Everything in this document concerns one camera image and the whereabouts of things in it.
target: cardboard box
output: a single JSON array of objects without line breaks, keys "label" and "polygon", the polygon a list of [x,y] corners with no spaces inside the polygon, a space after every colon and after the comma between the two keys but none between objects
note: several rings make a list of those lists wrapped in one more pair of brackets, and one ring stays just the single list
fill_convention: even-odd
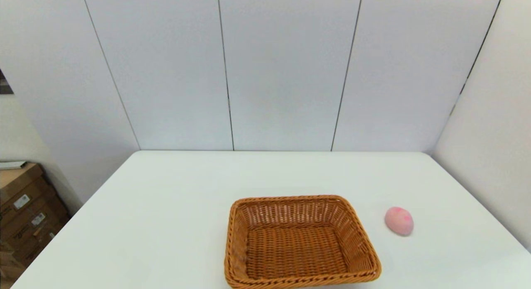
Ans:
[{"label": "cardboard box", "polygon": [[42,226],[53,226],[60,218],[67,216],[66,208],[55,195],[48,202],[43,200],[41,197],[34,202],[34,206],[44,204],[38,211],[27,209],[2,228],[0,251],[14,251],[20,248]]},{"label": "cardboard box", "polygon": [[28,208],[48,188],[49,185],[44,178],[39,177],[29,183],[28,186],[24,187],[7,202],[2,203],[2,206],[0,206],[0,227],[5,226],[14,219],[17,214]]},{"label": "cardboard box", "polygon": [[24,271],[24,268],[0,266],[0,272],[2,272],[2,276],[6,279],[16,280],[24,273]]},{"label": "cardboard box", "polygon": [[38,164],[26,164],[16,170],[0,170],[0,206],[41,175],[42,169]]},{"label": "cardboard box", "polygon": [[67,222],[68,216],[64,216],[53,226],[42,226],[16,251],[0,251],[0,266],[28,267]]}]

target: wicker basket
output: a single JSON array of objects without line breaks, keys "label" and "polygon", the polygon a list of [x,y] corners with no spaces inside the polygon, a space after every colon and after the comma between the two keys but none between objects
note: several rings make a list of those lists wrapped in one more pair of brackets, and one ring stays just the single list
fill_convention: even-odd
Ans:
[{"label": "wicker basket", "polygon": [[229,285],[246,289],[367,282],[381,272],[356,213],[340,196],[237,200],[224,264]]}]

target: pink fuzzy ball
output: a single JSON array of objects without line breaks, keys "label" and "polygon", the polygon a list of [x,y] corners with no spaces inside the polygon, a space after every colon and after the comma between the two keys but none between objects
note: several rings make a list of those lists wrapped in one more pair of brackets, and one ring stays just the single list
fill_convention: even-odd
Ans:
[{"label": "pink fuzzy ball", "polygon": [[408,236],[413,232],[413,218],[406,209],[391,207],[385,214],[385,224],[393,232],[402,236]]}]

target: box label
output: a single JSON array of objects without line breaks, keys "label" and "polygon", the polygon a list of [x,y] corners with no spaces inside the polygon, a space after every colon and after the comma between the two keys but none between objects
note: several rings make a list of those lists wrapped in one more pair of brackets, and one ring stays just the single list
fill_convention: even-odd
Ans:
[{"label": "box label", "polygon": [[44,213],[40,213],[39,215],[37,215],[33,220],[32,220],[32,224],[35,226],[38,226],[43,219],[46,218],[46,215],[44,215]]},{"label": "box label", "polygon": [[26,205],[30,200],[30,197],[25,194],[24,196],[21,196],[18,200],[16,200],[13,203],[13,206],[15,206],[15,209],[19,210],[20,208],[24,207],[24,205]]}]

